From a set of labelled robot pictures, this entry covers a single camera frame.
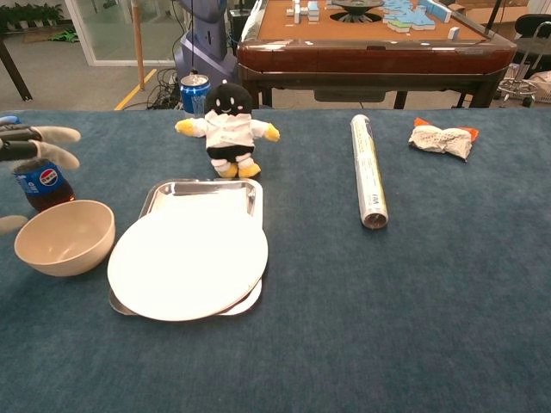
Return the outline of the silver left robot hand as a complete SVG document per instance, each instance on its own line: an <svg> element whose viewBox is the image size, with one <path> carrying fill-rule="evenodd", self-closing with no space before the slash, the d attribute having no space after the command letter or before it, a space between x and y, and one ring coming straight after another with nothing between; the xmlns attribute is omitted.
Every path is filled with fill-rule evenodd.
<svg viewBox="0 0 551 413"><path fill-rule="evenodd" d="M29 126L15 116L1 119L1 161L37 212L74 200L75 192L62 170L80 167L62 144L77 143L81 133L65 126Z"/></svg>

